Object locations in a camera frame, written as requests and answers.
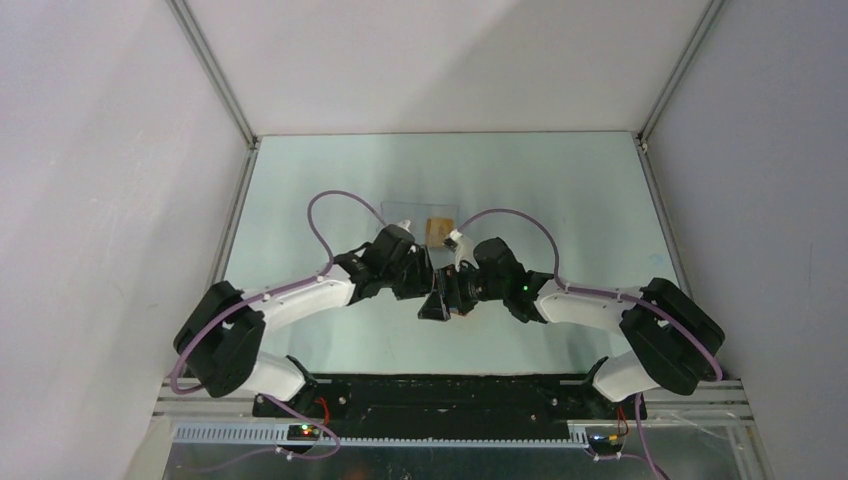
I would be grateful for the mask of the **tan credit card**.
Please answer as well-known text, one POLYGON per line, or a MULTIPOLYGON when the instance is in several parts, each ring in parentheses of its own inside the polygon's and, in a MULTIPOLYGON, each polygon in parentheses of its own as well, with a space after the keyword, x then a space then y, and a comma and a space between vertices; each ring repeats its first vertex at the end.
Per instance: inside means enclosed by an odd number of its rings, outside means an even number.
POLYGON ((425 244, 428 248, 443 248, 444 240, 454 229, 455 221, 449 217, 429 217, 426 221, 425 244))

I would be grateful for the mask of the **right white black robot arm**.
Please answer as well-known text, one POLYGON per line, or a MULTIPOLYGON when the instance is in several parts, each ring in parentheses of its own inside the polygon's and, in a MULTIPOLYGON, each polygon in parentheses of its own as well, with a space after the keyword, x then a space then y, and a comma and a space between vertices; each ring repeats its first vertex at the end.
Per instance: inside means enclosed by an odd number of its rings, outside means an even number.
POLYGON ((581 392, 585 411, 606 418, 623 400, 662 388, 692 394, 719 379, 723 329, 679 287, 654 278, 643 287, 601 289, 526 269, 499 237, 473 243, 454 230, 444 240, 452 264, 436 270, 421 319, 447 321, 482 302, 500 302, 522 323, 569 323, 623 338, 628 351, 604 357, 581 392))

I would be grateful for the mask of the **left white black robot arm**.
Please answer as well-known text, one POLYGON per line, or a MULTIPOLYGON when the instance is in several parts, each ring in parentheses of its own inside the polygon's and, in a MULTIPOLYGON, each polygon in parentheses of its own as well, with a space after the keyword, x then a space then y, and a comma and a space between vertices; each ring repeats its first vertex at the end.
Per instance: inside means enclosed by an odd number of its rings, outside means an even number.
POLYGON ((309 372, 290 355, 263 351, 263 342, 297 321, 373 298, 383 289, 399 300, 425 297, 433 276, 428 250, 402 226, 390 224, 373 241, 331 257, 303 280, 255 292, 220 281, 176 334, 176 367, 188 369, 212 398, 251 391, 276 398, 292 416, 304 416, 316 403, 309 372))

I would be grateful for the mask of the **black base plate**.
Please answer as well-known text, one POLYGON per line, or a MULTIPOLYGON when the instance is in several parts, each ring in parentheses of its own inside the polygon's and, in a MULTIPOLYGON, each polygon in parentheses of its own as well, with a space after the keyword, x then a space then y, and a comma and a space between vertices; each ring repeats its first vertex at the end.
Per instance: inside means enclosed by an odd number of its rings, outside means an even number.
POLYGON ((647 417, 632 397, 611 402, 579 374, 319 374, 287 404, 345 437, 555 439, 576 421, 647 417))

